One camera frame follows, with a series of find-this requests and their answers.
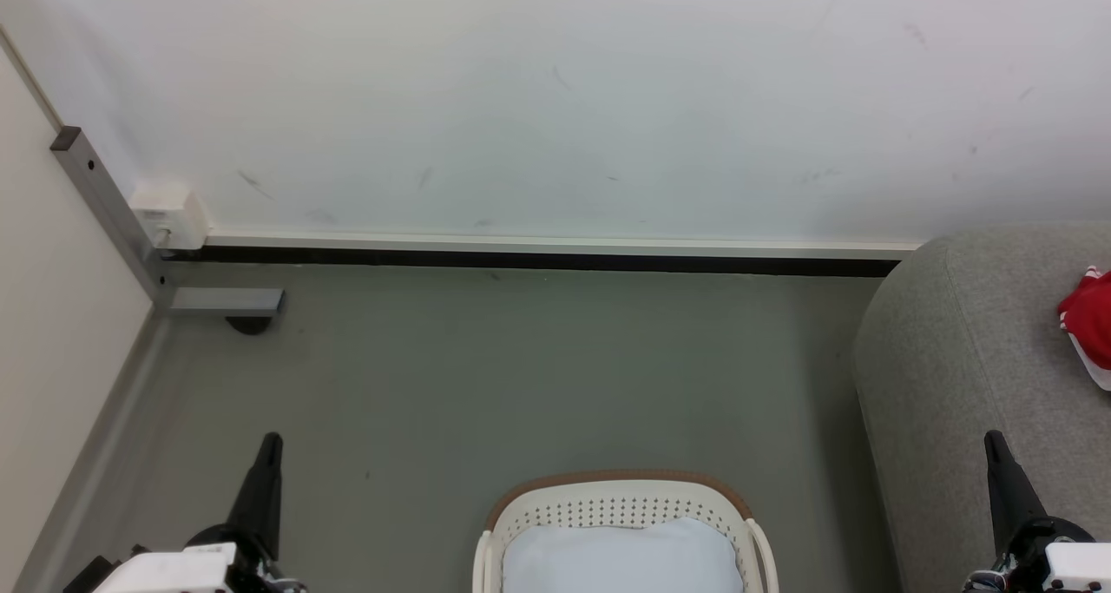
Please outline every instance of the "electrical box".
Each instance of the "electrical box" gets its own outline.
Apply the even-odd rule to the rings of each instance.
[[[141,182],[128,204],[154,248],[196,250],[204,244],[208,218],[189,187],[178,182]]]

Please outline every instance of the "laundry basket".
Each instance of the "laundry basket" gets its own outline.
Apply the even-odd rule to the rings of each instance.
[[[729,539],[745,593],[779,593],[768,539],[733,490],[710,475],[640,470],[549,475],[504,494],[474,551],[472,591],[501,593],[506,547],[532,526],[639,529],[680,517],[714,526]]]

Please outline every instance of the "white pillow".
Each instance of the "white pillow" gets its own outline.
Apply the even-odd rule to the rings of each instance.
[[[741,593],[737,551],[679,519],[641,530],[534,526],[506,549],[502,593]]]

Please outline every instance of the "red cloth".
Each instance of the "red cloth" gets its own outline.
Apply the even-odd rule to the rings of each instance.
[[[1061,328],[1075,336],[1092,363],[1111,369],[1111,273],[1088,268],[1075,291],[1057,308]]]

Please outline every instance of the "gray sofa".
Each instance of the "gray sofa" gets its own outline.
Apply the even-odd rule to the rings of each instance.
[[[1057,315],[1089,264],[1111,265],[1111,222],[1003,225],[929,242],[877,292],[853,361],[904,593],[994,559],[992,428],[1051,515],[1111,541],[1111,394]]]

